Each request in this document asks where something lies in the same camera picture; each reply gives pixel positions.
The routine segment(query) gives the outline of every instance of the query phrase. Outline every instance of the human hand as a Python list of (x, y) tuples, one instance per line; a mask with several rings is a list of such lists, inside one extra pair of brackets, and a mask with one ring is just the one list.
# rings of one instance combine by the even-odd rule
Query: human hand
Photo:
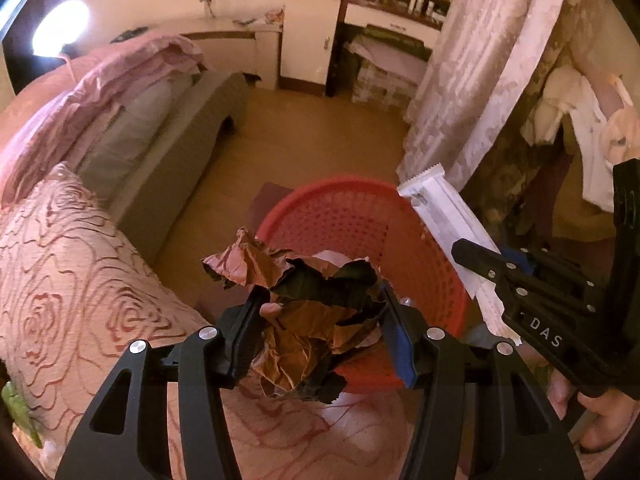
[[(558, 370), (554, 370), (548, 398), (558, 417), (564, 418), (569, 399), (574, 393), (575, 387)], [(615, 444), (625, 433), (638, 406), (631, 397), (613, 388), (597, 399), (578, 394), (578, 402), (598, 415), (580, 439), (580, 446), (585, 453), (603, 452)]]

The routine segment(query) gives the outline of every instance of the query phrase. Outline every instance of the drawer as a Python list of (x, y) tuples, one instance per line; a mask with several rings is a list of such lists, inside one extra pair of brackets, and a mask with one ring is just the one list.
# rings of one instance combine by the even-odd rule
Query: drawer
[(369, 9), (356, 4), (348, 4), (344, 22), (357, 27), (373, 25), (411, 36), (424, 43), (426, 48), (433, 48), (440, 37), (440, 31), (428, 25), (396, 16), (384, 10)]

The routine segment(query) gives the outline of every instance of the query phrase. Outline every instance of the lamp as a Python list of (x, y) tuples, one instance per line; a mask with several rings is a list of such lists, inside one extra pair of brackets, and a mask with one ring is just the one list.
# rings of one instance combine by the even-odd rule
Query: lamp
[(62, 52), (66, 44), (75, 42), (89, 23), (89, 9), (80, 0), (67, 0), (47, 14), (33, 35), (31, 46), (36, 56), (64, 59), (74, 82), (76, 76), (69, 57)]

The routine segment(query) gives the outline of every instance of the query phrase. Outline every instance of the green object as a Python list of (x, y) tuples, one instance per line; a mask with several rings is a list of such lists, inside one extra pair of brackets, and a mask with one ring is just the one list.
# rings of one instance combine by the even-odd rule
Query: green object
[(40, 440), (40, 435), (33, 427), (33, 423), (31, 422), (31, 418), (29, 417), (29, 412), (31, 411), (27, 406), (27, 403), (24, 402), (21, 394), (19, 394), (14, 385), (10, 382), (4, 385), (2, 388), (2, 400), (4, 400), (4, 405), (6, 406), (11, 418), (14, 420), (18, 428), (23, 430), (27, 435), (29, 435), (30, 439), (36, 445), (36, 447), (42, 449), (42, 441)]

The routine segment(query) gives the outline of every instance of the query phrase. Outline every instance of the pink blanket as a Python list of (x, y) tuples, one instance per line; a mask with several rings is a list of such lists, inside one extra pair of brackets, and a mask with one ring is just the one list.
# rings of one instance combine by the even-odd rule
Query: pink blanket
[(0, 139), (10, 139), (0, 153), (0, 206), (26, 197), (89, 126), (99, 136), (148, 86), (172, 72), (198, 73), (202, 63), (190, 40), (149, 32), (74, 60), (75, 87), (65, 66), (34, 81), (0, 115)]

